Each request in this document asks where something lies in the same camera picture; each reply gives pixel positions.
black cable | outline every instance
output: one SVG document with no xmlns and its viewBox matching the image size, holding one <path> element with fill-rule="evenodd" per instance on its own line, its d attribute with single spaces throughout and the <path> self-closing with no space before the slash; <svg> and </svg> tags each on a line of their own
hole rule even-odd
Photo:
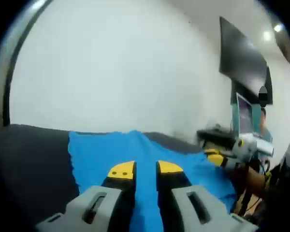
<svg viewBox="0 0 290 232">
<path fill-rule="evenodd" d="M 263 166 L 262 162 L 261 162 L 259 159 L 258 159 L 258 161 L 259 161 L 259 163 L 260 163 L 260 166 L 262 167 L 263 175 L 265 175 L 264 166 Z M 256 202 L 254 202 L 254 204 L 253 204 L 251 207 L 249 207 L 249 208 L 245 211 L 245 213 L 247 213 L 247 211 L 248 211 L 249 209 L 251 209 L 252 207 L 254 207 L 254 206 L 258 203 L 259 200 L 260 200 L 260 197 L 256 200 Z"/>
</svg>

blue cloth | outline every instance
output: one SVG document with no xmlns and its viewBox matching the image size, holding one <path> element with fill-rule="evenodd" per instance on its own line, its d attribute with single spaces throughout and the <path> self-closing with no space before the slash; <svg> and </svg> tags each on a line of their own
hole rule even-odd
<svg viewBox="0 0 290 232">
<path fill-rule="evenodd" d="M 70 132 L 69 153 L 73 175 L 80 193 L 101 185 L 117 164 L 136 161 L 136 204 L 130 232 L 162 232 L 157 205 L 156 161 L 179 165 L 193 185 L 202 185 L 225 203 L 230 211 L 236 195 L 223 170 L 208 162 L 204 153 L 183 155 L 150 141 L 139 131 L 114 132 L 107 135 L 80 135 Z"/>
</svg>

